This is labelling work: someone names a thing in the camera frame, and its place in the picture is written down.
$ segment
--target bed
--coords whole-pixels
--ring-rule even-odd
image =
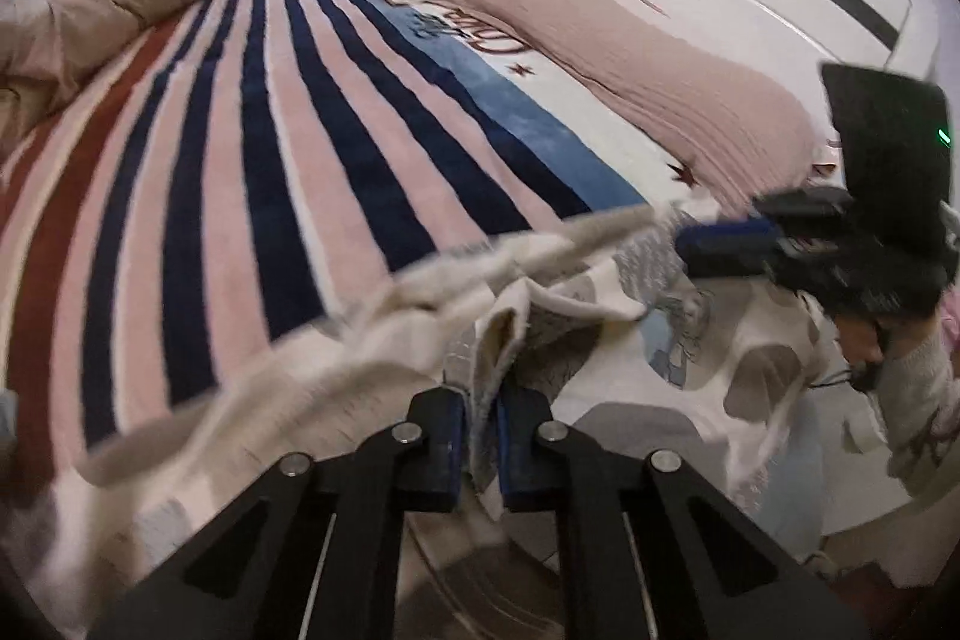
[[[623,20],[763,76],[823,145],[820,61],[926,76],[936,49],[928,0],[615,1]],[[429,1],[204,0],[106,66],[3,182],[0,368],[20,401],[16,479],[31,494],[59,476],[61,511],[104,463],[114,482],[125,474],[125,441],[154,467],[151,449],[179,447],[210,394],[272,346],[304,324],[349,322],[435,253],[712,201],[691,161],[524,37]],[[778,470],[757,491],[781,488],[765,528],[816,493],[795,480],[817,461],[815,439],[798,425],[771,453]],[[97,501],[78,500],[78,518]],[[190,523],[217,509],[200,505]],[[39,589],[56,610],[54,581]],[[59,625],[84,626],[89,608],[64,608]]]

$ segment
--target striped blanket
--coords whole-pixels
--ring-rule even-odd
[[[0,377],[29,485],[424,256],[688,193],[664,150],[474,23],[205,0],[26,140],[3,173]]]

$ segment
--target black cable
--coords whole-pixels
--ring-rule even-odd
[[[834,386],[842,386],[842,384],[850,381],[850,376],[851,372],[849,369],[842,369],[839,372],[834,372],[832,375],[827,375],[827,377],[819,383],[814,383],[810,386],[810,389],[831,389]]]

